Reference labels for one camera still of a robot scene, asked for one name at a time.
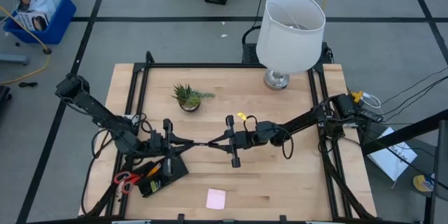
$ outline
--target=wooden table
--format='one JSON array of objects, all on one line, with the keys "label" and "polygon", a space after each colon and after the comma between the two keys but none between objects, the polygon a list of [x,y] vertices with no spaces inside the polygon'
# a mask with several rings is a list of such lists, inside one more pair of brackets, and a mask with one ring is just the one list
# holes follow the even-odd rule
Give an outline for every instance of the wooden table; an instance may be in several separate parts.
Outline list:
[{"label": "wooden table", "polygon": [[[122,115],[125,111],[132,68],[133,64],[115,66],[106,101],[106,107],[114,114]],[[324,69],[329,95],[345,93],[341,66],[324,65]],[[143,112],[159,132],[163,132],[162,120],[169,118],[177,136],[208,141],[226,130],[225,117],[230,114],[235,118],[235,130],[243,130],[242,120],[236,116],[238,112],[255,115],[259,121],[284,123],[312,107],[306,73],[291,75],[285,90],[271,91],[263,83],[264,72],[264,69],[150,69]],[[188,83],[216,97],[205,99],[198,111],[186,113],[170,97],[177,83]],[[134,104],[137,104],[137,97],[135,94]],[[248,128],[252,129],[253,124],[248,122]],[[347,138],[358,140],[354,129],[345,129],[345,132]],[[145,133],[139,135],[141,140],[148,137]],[[182,154],[189,175],[149,198],[142,198],[138,188],[133,189],[126,218],[177,219],[178,214],[185,214],[187,220],[275,221],[279,215],[286,215],[290,221],[331,220],[322,158],[317,151],[317,129],[310,127],[294,134],[293,138],[295,149],[290,160],[285,160],[281,148],[267,144],[239,151],[241,167],[237,169],[230,164],[231,156],[221,150],[190,149]],[[340,140],[339,149],[346,184],[359,202],[376,215],[361,148]],[[93,165],[85,196],[87,210],[111,182],[116,151],[114,145],[108,146]],[[209,188],[227,192],[224,210],[205,207]],[[335,191],[339,215],[343,216],[336,184]],[[118,205],[114,204],[115,214]]]}]

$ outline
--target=table lamp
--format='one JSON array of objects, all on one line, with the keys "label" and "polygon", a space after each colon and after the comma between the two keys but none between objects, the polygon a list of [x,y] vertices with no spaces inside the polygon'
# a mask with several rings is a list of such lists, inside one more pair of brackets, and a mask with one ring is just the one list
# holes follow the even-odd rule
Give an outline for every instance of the table lamp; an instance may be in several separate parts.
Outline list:
[{"label": "table lamp", "polygon": [[288,74],[315,65],[321,56],[325,22],[314,0],[266,0],[256,52],[267,67],[267,87],[282,90],[288,85]]}]

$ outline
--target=pink sticky note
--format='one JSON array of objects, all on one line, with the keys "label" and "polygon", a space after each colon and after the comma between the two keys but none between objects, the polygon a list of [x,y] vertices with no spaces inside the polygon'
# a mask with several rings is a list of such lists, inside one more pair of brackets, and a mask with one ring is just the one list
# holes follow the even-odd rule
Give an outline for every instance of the pink sticky note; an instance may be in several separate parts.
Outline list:
[{"label": "pink sticky note", "polygon": [[222,210],[225,206],[225,191],[209,189],[209,194],[207,195],[206,208]]}]

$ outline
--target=silver lamp base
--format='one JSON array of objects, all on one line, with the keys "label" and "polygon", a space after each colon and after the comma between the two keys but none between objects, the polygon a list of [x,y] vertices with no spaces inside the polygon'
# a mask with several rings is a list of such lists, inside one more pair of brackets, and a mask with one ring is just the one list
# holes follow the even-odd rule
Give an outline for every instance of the silver lamp base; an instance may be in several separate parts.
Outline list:
[{"label": "silver lamp base", "polygon": [[282,90],[289,83],[289,74],[275,72],[271,69],[265,72],[265,85],[271,90]]}]

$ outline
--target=small pot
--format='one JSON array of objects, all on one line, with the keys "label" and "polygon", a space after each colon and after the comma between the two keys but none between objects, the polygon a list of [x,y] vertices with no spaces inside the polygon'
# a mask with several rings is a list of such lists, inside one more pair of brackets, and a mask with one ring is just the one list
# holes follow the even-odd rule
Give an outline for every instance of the small pot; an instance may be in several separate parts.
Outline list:
[{"label": "small pot", "polygon": [[201,103],[199,103],[196,107],[191,107],[191,108],[189,108],[189,107],[184,107],[184,106],[182,106],[181,104],[179,104],[179,106],[181,107],[181,109],[183,109],[183,110],[186,111],[186,112],[195,112],[195,111],[199,108],[200,105],[201,105]]}]

